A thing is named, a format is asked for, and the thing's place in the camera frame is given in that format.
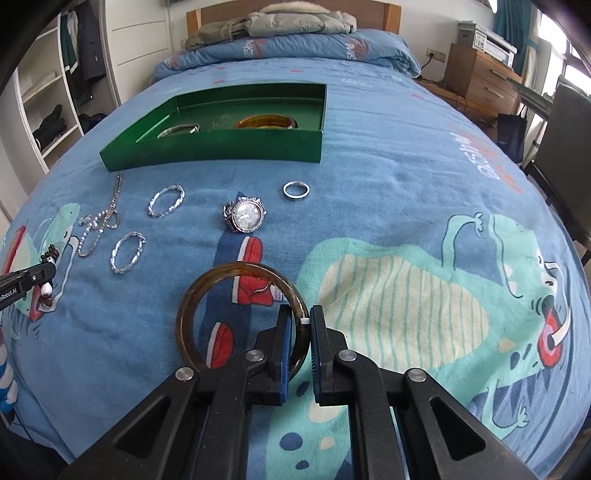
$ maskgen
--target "black bag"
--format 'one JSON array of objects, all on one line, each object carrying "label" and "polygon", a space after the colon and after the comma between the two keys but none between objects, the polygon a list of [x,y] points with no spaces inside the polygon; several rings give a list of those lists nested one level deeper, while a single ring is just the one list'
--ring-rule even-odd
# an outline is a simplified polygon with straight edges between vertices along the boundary
[{"label": "black bag", "polygon": [[97,126],[97,124],[107,118],[104,113],[97,113],[96,115],[89,116],[85,113],[78,115],[78,121],[82,127],[82,131],[87,134],[90,130]]},{"label": "black bag", "polygon": [[518,115],[499,113],[496,122],[496,144],[515,163],[523,161],[527,119]]}]

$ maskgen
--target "blue bedspread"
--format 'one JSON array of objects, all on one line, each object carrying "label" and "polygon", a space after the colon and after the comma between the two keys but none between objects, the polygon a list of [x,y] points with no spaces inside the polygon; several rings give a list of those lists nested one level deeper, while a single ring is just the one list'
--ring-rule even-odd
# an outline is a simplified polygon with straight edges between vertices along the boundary
[{"label": "blue bedspread", "polygon": [[421,67],[402,37],[382,30],[364,29],[348,35],[246,37],[195,51],[182,50],[156,65],[152,81],[157,82],[179,72],[212,63],[285,57],[361,61],[394,68],[413,78],[421,73]]},{"label": "blue bedspread", "polygon": [[[115,173],[99,151],[124,128],[179,93],[299,80],[327,84],[321,163],[124,171],[121,225],[88,258],[71,255],[83,232],[78,218],[108,206]],[[283,197],[290,180],[310,185],[305,201]],[[184,187],[184,203],[150,218],[150,198],[170,184]],[[230,233],[221,216],[239,193],[259,196],[268,211],[252,235]],[[144,252],[116,275],[111,250],[130,231],[145,235]],[[393,69],[261,59],[156,83],[51,169],[8,231],[0,266],[34,264],[49,243],[62,250],[55,310],[40,312],[29,296],[1,321],[20,418],[68,460],[181,366],[174,323],[184,292],[212,266],[238,259],[296,281],[308,305],[322,304],[328,325],[380,366],[427,369],[539,476],[589,409],[591,309],[566,231],[476,126]],[[120,261],[134,250],[127,242]],[[216,367],[251,347],[274,323],[279,300],[247,278],[216,286],[196,315],[202,356]],[[249,478],[350,478],[345,409],[318,407],[309,382],[308,360],[287,406],[255,410]]]}]

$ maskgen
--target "blue gripper pad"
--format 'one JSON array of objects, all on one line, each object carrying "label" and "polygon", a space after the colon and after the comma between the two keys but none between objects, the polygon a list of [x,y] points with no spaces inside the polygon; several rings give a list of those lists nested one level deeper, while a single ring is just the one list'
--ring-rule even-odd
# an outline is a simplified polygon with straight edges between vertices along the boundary
[{"label": "blue gripper pad", "polygon": [[283,351],[281,353],[281,385],[279,390],[279,398],[281,403],[287,401],[287,386],[290,382],[290,353],[291,353],[291,315],[289,315],[287,322],[284,325],[285,331],[283,335]]},{"label": "blue gripper pad", "polygon": [[311,352],[312,352],[312,386],[314,388],[314,400],[320,403],[320,352],[318,350],[318,335],[316,333],[316,316],[310,312]]}]

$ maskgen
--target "window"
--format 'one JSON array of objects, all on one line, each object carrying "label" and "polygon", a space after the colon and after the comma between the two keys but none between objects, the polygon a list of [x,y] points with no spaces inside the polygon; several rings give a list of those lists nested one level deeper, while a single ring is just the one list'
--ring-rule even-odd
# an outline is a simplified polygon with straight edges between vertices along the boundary
[{"label": "window", "polygon": [[564,72],[564,78],[583,89],[587,95],[591,95],[591,78],[586,76],[583,72],[571,67],[571,65],[567,65],[566,71]]},{"label": "window", "polygon": [[553,20],[545,15],[542,15],[540,23],[540,38],[549,41],[560,53],[566,53],[566,35]]},{"label": "window", "polygon": [[542,15],[540,22],[540,38],[549,41],[553,50],[557,52],[550,58],[543,93],[553,95],[558,77],[564,75],[568,81],[587,94],[591,94],[591,77],[581,61],[581,56],[572,47],[560,27],[546,15]]}]

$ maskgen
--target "wooden headboard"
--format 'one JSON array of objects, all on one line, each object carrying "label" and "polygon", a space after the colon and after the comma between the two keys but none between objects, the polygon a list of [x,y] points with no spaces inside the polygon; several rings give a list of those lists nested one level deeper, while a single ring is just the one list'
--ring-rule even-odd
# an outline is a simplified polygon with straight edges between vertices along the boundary
[{"label": "wooden headboard", "polygon": [[[187,30],[193,35],[201,25],[222,22],[231,18],[247,17],[252,12],[270,4],[282,3],[281,0],[232,0],[210,7],[187,12]],[[357,28],[374,28],[398,33],[400,30],[400,5],[384,4],[372,0],[314,0],[330,11],[342,11],[357,19]]]}]

